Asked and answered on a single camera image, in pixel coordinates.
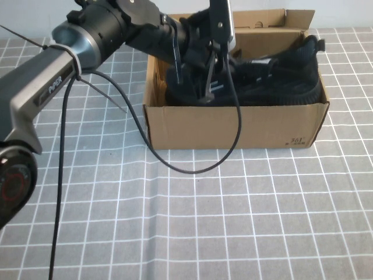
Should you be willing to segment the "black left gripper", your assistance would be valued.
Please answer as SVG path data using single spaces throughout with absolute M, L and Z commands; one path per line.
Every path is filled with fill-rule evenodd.
M 193 13 L 176 19 L 163 15 L 163 61 L 175 65 L 177 84 L 183 84 L 182 64 L 207 69 L 204 103 L 214 100 L 211 81 L 216 54 L 227 52 L 230 44 L 230 15 Z

